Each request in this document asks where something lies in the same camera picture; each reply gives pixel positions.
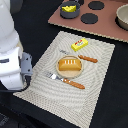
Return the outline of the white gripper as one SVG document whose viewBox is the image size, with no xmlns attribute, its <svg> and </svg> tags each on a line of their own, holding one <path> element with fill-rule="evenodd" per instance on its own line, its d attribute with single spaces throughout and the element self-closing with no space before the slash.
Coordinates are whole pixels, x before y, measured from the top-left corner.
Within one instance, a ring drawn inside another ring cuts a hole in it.
<svg viewBox="0 0 128 128">
<path fill-rule="evenodd" d="M 0 82 L 8 90 L 19 90 L 23 88 L 20 60 L 22 50 L 19 47 L 0 54 Z"/>
</svg>

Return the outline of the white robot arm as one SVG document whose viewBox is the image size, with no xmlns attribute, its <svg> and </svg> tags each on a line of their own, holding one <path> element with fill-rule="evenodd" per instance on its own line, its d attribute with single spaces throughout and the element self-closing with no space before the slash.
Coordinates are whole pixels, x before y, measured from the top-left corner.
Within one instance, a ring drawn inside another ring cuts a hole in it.
<svg viewBox="0 0 128 128">
<path fill-rule="evenodd" d="M 23 46 L 14 29 L 9 0 L 0 0 L 0 82 L 8 90 L 23 88 L 20 60 Z"/>
</svg>

